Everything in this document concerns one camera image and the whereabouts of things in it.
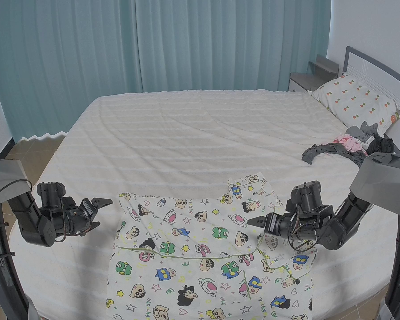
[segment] mattress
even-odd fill
[[[95,220],[101,225],[87,236],[67,238],[51,248],[24,242],[17,225],[13,227],[10,247],[25,293],[50,320],[107,318],[107,271],[122,215],[122,191],[219,198],[228,177],[261,171],[281,200],[289,198],[295,185],[319,180],[323,203],[336,209],[348,194],[357,166],[331,154],[320,154],[309,165],[301,154],[345,130],[301,92],[194,90],[96,99],[39,181],[63,183],[66,195],[76,202],[100,197],[115,203],[99,211]],[[316,320],[384,287],[391,274],[396,228],[397,216],[374,207],[341,249],[320,248],[313,268]]]

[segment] pink clothing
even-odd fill
[[[334,143],[340,143],[344,146],[344,148],[349,152],[357,152],[362,151],[367,155],[366,151],[363,149],[361,143],[354,137],[348,134],[343,134],[338,136]]]

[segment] tile floor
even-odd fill
[[[58,149],[58,146],[64,139],[64,136],[56,138],[46,137],[44,139],[32,139],[22,140],[18,142],[10,151],[6,159],[19,159],[22,162],[27,177],[33,183],[36,183],[40,175],[42,174],[47,163],[51,159],[54,152]],[[9,236],[12,225],[14,224],[16,217],[13,214],[10,206],[5,203],[3,205],[3,216],[5,221],[9,222],[6,232]],[[383,290],[365,300],[358,303],[357,305],[333,316],[326,320],[372,320],[375,318],[376,312],[379,307],[379,302],[385,295],[387,287]],[[5,320],[6,317],[0,308],[0,320]]]

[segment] curtain fold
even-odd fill
[[[68,131],[99,96],[286,90],[326,55],[330,0],[0,0],[15,140]]]

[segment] pillowcase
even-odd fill
[[[356,125],[360,128],[363,121],[367,121],[368,125],[377,123],[379,132],[384,134],[400,118],[393,99],[345,72],[310,95],[347,127]]]

